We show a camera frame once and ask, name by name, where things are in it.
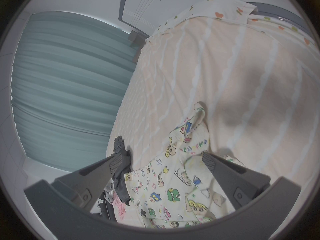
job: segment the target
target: mattress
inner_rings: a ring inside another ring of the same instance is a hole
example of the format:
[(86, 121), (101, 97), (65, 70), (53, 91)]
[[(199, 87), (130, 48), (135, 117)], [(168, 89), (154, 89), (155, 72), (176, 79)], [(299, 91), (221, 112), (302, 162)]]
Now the mattress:
[[(187, 19), (147, 39), (106, 155), (121, 135), (132, 168), (145, 166), (165, 152), (170, 131), (201, 102), (211, 152), (232, 152), (248, 168), (269, 175), (271, 184), (285, 176), (302, 187), (281, 230), (319, 172), (319, 62), (311, 37), (271, 18), (253, 15), (247, 24)], [(117, 221), (143, 227), (139, 216), (127, 206)]]

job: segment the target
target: green curtain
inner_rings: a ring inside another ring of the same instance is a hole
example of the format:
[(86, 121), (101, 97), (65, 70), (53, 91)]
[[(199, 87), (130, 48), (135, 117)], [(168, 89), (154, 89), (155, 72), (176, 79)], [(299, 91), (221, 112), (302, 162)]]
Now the green curtain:
[(83, 15), (33, 14), (12, 71), (14, 121), (26, 155), (74, 171), (106, 157), (135, 69), (128, 34)]

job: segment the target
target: pink ruffled fabric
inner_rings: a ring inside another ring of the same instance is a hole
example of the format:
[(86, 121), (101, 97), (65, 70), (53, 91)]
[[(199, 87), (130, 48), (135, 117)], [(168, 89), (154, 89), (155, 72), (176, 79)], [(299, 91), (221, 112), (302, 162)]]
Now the pink ruffled fabric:
[(126, 204), (120, 201), (115, 191), (113, 192), (113, 200), (112, 205), (118, 207), (118, 216), (123, 220), (126, 214)]

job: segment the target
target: cartoon print shirt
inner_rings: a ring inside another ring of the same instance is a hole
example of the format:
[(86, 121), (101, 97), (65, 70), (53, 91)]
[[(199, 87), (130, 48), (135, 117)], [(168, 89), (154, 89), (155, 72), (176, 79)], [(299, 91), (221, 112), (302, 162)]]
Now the cartoon print shirt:
[(134, 205), (147, 228), (189, 227), (233, 212), (222, 189), (202, 162), (209, 132), (199, 103), (169, 134), (165, 152), (145, 167), (125, 174)]

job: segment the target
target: pillowcase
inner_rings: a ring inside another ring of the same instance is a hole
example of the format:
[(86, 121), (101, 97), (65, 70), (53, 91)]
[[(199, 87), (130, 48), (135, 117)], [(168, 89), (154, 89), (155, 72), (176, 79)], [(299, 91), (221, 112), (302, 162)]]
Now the pillowcase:
[(153, 35), (172, 29), (187, 19), (200, 16), (247, 24), (248, 16), (253, 11), (257, 11), (256, 6), (240, 0), (204, 0), (170, 18), (160, 25)]

